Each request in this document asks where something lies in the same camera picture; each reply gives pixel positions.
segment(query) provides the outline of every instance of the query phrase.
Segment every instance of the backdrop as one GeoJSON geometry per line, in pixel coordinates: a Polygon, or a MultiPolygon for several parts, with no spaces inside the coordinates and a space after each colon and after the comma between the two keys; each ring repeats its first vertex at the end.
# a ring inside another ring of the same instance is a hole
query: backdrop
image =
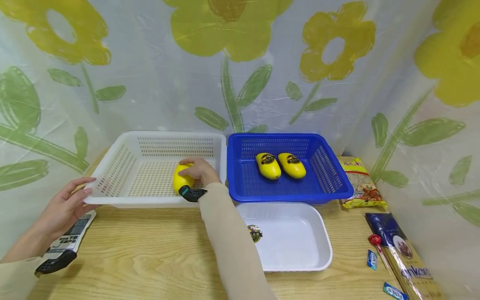
{"type": "Polygon", "coordinates": [[[0,254],[125,131],[317,132],[363,159],[453,299],[480,292],[479,1],[0,11],[0,254]]]}

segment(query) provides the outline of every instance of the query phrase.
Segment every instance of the wooden table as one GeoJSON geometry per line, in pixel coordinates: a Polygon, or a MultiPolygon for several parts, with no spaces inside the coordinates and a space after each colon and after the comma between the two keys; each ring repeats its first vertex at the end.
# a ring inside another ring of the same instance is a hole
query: wooden table
{"type": "MultiPolygon", "coordinates": [[[[384,210],[346,210],[338,201],[318,210],[333,261],[322,272],[267,274],[278,299],[393,299],[383,283],[398,283],[380,258],[377,271],[366,265],[367,250],[374,248],[364,214],[384,210]]],[[[78,258],[42,276],[29,300],[227,299],[198,209],[96,211],[78,258]]]]}

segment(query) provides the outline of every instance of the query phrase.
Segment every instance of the plastic container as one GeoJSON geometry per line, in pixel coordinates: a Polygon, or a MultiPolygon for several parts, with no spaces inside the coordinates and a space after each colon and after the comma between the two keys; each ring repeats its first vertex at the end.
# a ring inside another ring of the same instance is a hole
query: plastic container
{"type": "MultiPolygon", "coordinates": [[[[110,147],[87,184],[89,204],[118,208],[198,206],[173,191],[173,171],[186,157],[203,157],[225,182],[227,143],[219,133],[132,131],[110,147]]],[[[193,188],[201,188],[196,182],[193,188]]]]}
{"type": "Polygon", "coordinates": [[[305,202],[324,204],[347,199],[353,187],[332,148],[318,134],[236,133],[228,139],[228,184],[237,202],[305,202]],[[294,179],[282,170],[277,180],[260,174],[255,156],[261,152],[277,156],[296,155],[307,170],[303,179],[294,179]]]}
{"type": "Polygon", "coordinates": [[[304,203],[244,203],[237,206],[245,225],[256,225],[255,243],[265,272],[321,271],[333,258],[322,216],[304,203]]]}

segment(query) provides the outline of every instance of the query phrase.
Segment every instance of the yellow mango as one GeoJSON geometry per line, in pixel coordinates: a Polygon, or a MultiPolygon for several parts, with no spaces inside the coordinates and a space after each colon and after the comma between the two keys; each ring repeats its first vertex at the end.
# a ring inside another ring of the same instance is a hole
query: yellow mango
{"type": "Polygon", "coordinates": [[[282,171],[280,170],[280,166],[278,165],[275,156],[270,153],[259,153],[255,157],[255,160],[257,161],[260,173],[266,178],[275,180],[282,175],[282,171]]]}
{"type": "Polygon", "coordinates": [[[193,166],[193,164],[177,165],[175,170],[173,171],[173,190],[175,191],[175,193],[178,194],[180,188],[184,185],[192,187],[193,183],[195,182],[195,179],[190,176],[179,175],[180,171],[190,168],[191,166],[193,166]]]}
{"type": "Polygon", "coordinates": [[[302,179],[307,175],[307,170],[303,163],[292,153],[281,153],[278,155],[278,161],[283,170],[295,179],[302,179]]]}

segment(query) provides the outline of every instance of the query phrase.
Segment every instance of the white plastic basket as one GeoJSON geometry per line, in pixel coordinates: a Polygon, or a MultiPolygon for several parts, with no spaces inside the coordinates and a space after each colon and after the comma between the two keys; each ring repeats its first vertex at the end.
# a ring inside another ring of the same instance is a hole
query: white plastic basket
{"type": "MultiPolygon", "coordinates": [[[[132,131],[122,134],[87,184],[88,204],[118,208],[195,207],[173,191],[173,171],[186,157],[202,157],[227,178],[227,141],[219,133],[132,131]]],[[[194,189],[201,188],[195,182],[194,189]]]]}

